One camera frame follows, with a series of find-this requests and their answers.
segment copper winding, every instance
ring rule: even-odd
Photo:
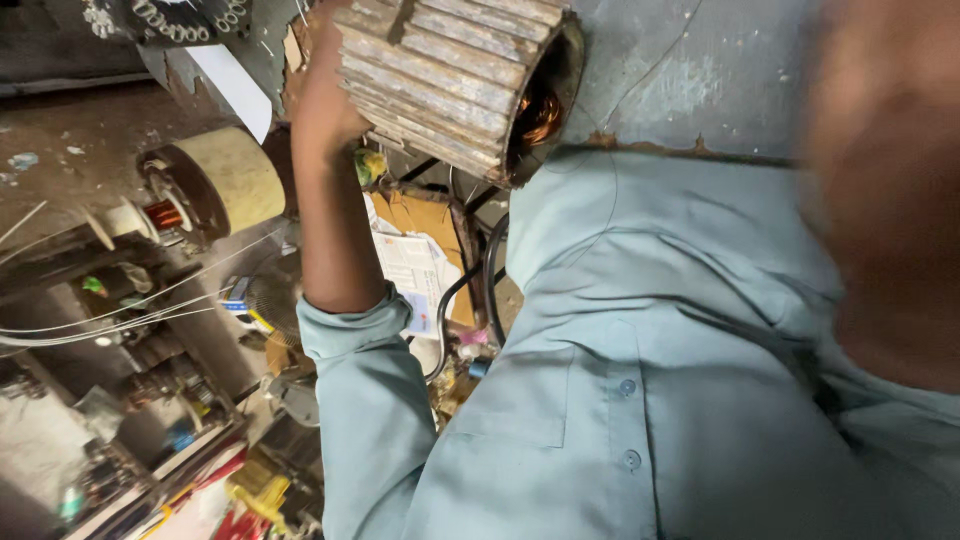
[[[144,213],[150,218],[158,231],[173,229],[183,223],[183,216],[177,211],[177,207],[170,201],[162,201],[154,205],[144,207]]]
[[[536,126],[523,134],[527,146],[537,146],[560,129],[561,105],[557,94],[550,92],[543,99],[543,105],[537,114]]]
[[[524,114],[530,105],[530,96],[524,94],[517,107],[517,116]],[[527,147],[543,144],[548,137],[560,129],[561,112],[560,98],[554,92],[547,93],[537,110],[537,116],[532,119],[533,127],[521,137],[523,144]]]

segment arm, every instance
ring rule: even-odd
[[[960,5],[828,2],[807,153],[859,366],[960,392]]]
[[[909,537],[944,538],[960,526],[960,5],[828,7],[808,151],[847,296],[824,377]]]
[[[330,0],[316,8],[324,26],[313,33],[318,42],[292,128],[303,296],[331,313],[366,311],[386,292],[350,158],[350,147],[370,124],[337,87],[341,78],[334,72],[343,38],[333,10],[344,3]]]
[[[350,145],[369,124],[337,87],[342,1],[314,9],[319,38],[293,122],[303,236],[304,351],[317,363],[324,535],[398,538],[437,435],[420,363],[397,335],[410,308],[384,282]]]

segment shirt button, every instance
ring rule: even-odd
[[[627,466],[628,469],[633,471],[640,466],[640,454],[637,454],[636,451],[628,450],[623,453],[623,464]]]
[[[620,383],[620,392],[622,392],[624,396],[629,396],[633,394],[635,391],[636,391],[636,383],[633,382],[632,380],[626,379]]]

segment newspaper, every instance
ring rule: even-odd
[[[460,279],[460,269],[446,258],[433,238],[425,233],[401,234],[379,218],[369,196],[364,197],[383,275],[413,308],[413,320],[406,330],[412,335],[437,339],[437,308],[444,292]],[[447,316],[453,311],[454,301],[455,298],[450,299],[446,307]]]

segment shirt pocket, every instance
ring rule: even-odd
[[[446,430],[562,448],[575,350],[498,358]]]

